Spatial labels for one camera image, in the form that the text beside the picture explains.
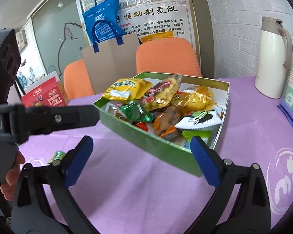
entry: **thermos lid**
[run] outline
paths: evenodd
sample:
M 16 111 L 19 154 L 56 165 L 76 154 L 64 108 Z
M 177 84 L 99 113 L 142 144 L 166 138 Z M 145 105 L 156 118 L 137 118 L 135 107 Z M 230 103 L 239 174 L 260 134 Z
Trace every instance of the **thermos lid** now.
M 271 32 L 282 36 L 278 31 L 278 28 L 283 28 L 282 23 L 283 21 L 279 18 L 262 17 L 262 31 Z

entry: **blue gripper pad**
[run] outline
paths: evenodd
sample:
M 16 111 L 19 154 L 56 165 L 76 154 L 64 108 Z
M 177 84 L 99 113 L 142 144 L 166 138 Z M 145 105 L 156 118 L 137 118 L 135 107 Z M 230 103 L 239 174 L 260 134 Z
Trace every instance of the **blue gripper pad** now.
M 208 149 L 208 147 L 205 145 L 205 150 L 201 143 L 196 137 L 193 137 L 190 143 L 191 152 L 199 164 L 199 167 L 202 170 L 208 184 L 214 186 L 217 189 L 220 186 L 219 170 L 206 152 L 206 150 L 210 149 Z
M 77 148 L 79 148 L 78 153 L 65 171 L 64 185 L 67 189 L 76 184 L 82 170 L 84 169 L 85 164 L 93 151 L 93 139 L 90 136 L 84 136 L 75 149 Z

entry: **white brick wall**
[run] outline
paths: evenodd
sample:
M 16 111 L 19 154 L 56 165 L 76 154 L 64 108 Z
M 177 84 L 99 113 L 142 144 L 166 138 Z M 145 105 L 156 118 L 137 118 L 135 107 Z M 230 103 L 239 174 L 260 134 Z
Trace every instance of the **white brick wall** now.
M 255 75 L 262 17 L 283 20 L 293 35 L 287 0 L 207 0 L 213 24 L 215 78 Z

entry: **brown paper bag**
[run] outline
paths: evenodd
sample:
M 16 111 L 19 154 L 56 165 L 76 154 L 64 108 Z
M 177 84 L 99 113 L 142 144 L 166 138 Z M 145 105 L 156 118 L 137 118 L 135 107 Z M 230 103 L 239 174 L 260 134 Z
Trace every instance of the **brown paper bag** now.
M 98 51 L 94 47 L 82 50 L 92 87 L 96 94 L 103 93 L 120 78 L 132 78 L 137 74 L 136 50 L 139 40 L 136 33 L 121 36 L 123 44 L 116 38 L 100 42 Z

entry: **human hand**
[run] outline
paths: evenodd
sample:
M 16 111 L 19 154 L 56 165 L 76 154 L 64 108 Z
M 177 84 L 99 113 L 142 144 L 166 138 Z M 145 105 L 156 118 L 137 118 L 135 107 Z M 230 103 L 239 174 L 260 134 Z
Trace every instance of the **human hand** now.
M 14 199 L 16 184 L 21 173 L 20 164 L 25 164 L 25 158 L 20 152 L 18 152 L 15 164 L 5 176 L 6 183 L 0 186 L 1 192 L 8 201 L 13 201 Z

